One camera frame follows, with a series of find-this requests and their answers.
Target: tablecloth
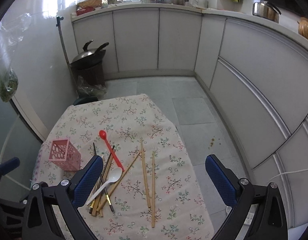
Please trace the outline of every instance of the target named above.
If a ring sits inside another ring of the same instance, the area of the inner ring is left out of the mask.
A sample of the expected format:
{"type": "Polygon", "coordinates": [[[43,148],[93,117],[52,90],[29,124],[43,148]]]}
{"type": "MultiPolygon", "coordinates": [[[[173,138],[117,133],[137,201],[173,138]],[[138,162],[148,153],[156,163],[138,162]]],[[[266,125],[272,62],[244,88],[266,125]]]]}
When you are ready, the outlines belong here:
{"type": "MultiPolygon", "coordinates": [[[[45,181],[57,185],[74,172],[61,170],[48,161],[52,141],[68,138],[81,153],[81,168],[97,154],[109,156],[99,130],[106,130],[124,167],[140,151],[143,138],[148,184],[152,189],[152,152],[155,154],[155,228],[152,211],[147,207],[141,157],[135,161],[112,194],[115,213],[108,204],[104,217],[93,217],[87,206],[78,210],[98,239],[211,239],[214,229],[203,201],[193,167],[182,140],[172,122],[145,95],[114,98],[84,105],[69,106],[42,144],[36,161],[33,183],[45,181]]],[[[54,208],[60,227],[72,239],[58,207],[54,208]]]]}

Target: pink basket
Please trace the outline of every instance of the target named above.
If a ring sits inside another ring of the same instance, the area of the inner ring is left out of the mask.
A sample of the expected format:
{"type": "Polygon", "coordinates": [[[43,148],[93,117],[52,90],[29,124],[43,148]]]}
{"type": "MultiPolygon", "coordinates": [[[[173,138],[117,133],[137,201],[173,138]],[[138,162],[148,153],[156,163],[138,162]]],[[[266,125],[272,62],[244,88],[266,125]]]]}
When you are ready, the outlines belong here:
{"type": "Polygon", "coordinates": [[[52,142],[49,161],[64,171],[78,171],[81,165],[81,154],[70,140],[55,140],[52,142]]]}

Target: gray floor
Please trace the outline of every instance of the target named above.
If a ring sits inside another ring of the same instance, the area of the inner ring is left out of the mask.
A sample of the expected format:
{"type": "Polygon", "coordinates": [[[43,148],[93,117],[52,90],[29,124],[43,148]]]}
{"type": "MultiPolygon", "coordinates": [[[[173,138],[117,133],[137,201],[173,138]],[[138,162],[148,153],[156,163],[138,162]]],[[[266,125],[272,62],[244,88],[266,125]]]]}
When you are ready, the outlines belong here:
{"type": "MultiPolygon", "coordinates": [[[[225,204],[205,170],[215,154],[238,178],[246,177],[236,148],[213,104],[193,77],[143,77],[106,82],[105,99],[145,93],[172,121],[185,143],[215,232],[226,218],[225,204]]],[[[243,239],[244,226],[237,239],[243,239]]]]}

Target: countertop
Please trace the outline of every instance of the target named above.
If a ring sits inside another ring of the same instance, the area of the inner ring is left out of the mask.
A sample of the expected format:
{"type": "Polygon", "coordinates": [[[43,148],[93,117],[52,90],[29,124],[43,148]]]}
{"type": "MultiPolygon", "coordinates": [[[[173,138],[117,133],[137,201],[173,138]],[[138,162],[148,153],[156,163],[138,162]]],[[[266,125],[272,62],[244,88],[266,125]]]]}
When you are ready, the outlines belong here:
{"type": "Polygon", "coordinates": [[[210,14],[210,15],[219,15],[224,17],[231,17],[231,18],[237,18],[245,21],[249,21],[252,23],[256,23],[262,26],[265,26],[267,28],[270,28],[288,38],[298,43],[300,46],[305,48],[308,51],[308,40],[304,38],[303,36],[299,35],[298,33],[295,33],[294,31],[279,25],[278,23],[272,22],[270,20],[240,13],[240,12],[234,12],[234,11],[225,11],[225,10],[217,10],[213,8],[207,8],[207,9],[198,9],[188,6],[181,6],[181,5],[174,5],[174,4],[161,4],[161,3],[127,3],[122,5],[117,5],[109,8],[103,8],[98,9],[92,12],[88,12],[79,16],[71,15],[71,21],[75,22],[83,18],[87,18],[93,15],[102,14],[106,12],[116,11],[116,10],[122,10],[122,9],[133,9],[133,8],[166,8],[166,9],[176,9],[176,10],[183,10],[183,11],[190,11],[190,12],[196,12],[201,14],[210,14]]]}

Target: spoon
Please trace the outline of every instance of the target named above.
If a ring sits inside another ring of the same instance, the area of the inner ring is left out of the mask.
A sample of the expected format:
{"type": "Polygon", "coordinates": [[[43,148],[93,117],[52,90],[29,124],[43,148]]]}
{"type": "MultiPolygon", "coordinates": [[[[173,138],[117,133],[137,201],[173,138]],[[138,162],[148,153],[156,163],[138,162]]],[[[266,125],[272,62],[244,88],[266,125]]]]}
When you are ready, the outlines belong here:
{"type": "Polygon", "coordinates": [[[86,205],[91,204],[93,199],[95,199],[99,195],[99,193],[101,193],[102,190],[108,184],[118,181],[119,178],[121,177],[121,175],[122,175],[122,168],[117,167],[117,168],[111,170],[110,173],[109,173],[109,179],[106,182],[104,182],[104,184],[93,194],[93,196],[88,201],[86,201],[86,205]]]}
{"type": "Polygon", "coordinates": [[[124,171],[123,165],[121,164],[121,162],[119,161],[119,159],[117,158],[115,152],[112,150],[112,147],[110,146],[109,142],[107,141],[106,138],[106,132],[104,130],[100,130],[99,132],[100,137],[105,141],[110,153],[113,155],[113,159],[116,162],[116,165],[120,168],[122,168],[122,170],[124,171]]]}

